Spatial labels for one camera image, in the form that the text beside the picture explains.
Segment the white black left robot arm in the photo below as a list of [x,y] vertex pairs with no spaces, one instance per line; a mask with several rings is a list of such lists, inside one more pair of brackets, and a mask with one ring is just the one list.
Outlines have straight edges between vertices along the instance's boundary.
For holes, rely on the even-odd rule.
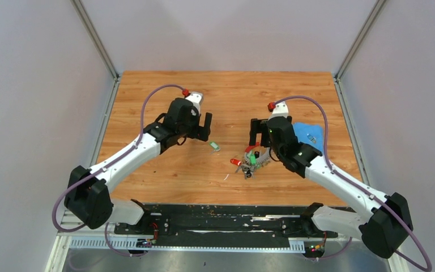
[[107,223],[125,223],[137,234],[146,233],[151,219],[137,201],[112,200],[110,193],[128,175],[187,139],[208,141],[212,114],[206,113],[200,126],[203,94],[192,92],[174,99],[168,111],[147,125],[126,147],[89,169],[71,171],[63,204],[92,230]]

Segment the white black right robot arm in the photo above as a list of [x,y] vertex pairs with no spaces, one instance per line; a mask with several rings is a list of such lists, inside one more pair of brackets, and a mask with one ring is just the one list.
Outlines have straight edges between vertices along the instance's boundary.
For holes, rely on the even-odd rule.
[[316,182],[352,208],[346,212],[322,203],[310,205],[300,222],[304,234],[313,237],[331,231],[358,238],[381,258],[390,258],[411,237],[412,219],[404,196],[386,194],[342,173],[324,152],[298,140],[290,117],[251,119],[251,145],[258,134],[260,145],[270,148],[287,170]]

